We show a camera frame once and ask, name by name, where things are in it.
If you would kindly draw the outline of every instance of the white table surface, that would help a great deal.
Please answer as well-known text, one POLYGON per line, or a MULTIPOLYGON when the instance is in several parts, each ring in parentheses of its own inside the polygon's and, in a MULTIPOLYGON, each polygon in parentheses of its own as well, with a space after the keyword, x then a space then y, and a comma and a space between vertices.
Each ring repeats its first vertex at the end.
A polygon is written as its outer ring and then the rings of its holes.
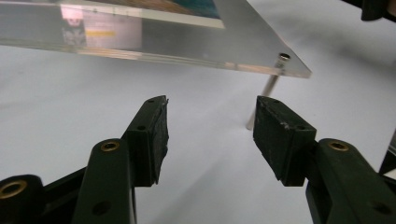
MULTIPOLYGON (((396 127, 396 23, 337 0, 249 2, 313 71, 282 77, 272 97, 378 170, 396 127)), ((310 223, 305 188, 277 182, 245 128, 267 78, 0 47, 0 179, 76 171, 165 94, 169 152, 160 184, 136 190, 139 223, 310 223)))

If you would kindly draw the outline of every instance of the white background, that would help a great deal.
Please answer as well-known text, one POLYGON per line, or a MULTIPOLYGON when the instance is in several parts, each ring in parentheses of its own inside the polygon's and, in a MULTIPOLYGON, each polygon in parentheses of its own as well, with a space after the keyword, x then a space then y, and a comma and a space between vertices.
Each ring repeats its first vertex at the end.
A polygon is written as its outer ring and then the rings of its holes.
MULTIPOLYGON (((272 96, 378 170, 396 127, 396 23, 338 0, 249 2, 313 71, 272 96)), ((169 152, 160 185, 136 191, 139 223, 310 223, 305 188, 277 182, 245 129, 267 78, 0 47, 0 179, 76 171, 165 94, 169 152)))

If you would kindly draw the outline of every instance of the clear acrylic sheet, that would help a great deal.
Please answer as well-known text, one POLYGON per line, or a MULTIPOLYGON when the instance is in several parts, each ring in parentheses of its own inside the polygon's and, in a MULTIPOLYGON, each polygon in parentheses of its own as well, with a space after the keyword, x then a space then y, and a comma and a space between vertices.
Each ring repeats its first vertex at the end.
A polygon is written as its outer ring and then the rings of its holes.
POLYGON ((220 24, 156 19, 141 8, 82 0, 0 0, 0 45, 289 77, 311 75, 246 0, 214 3, 220 24), (276 65, 280 53, 290 56, 282 66, 276 65))

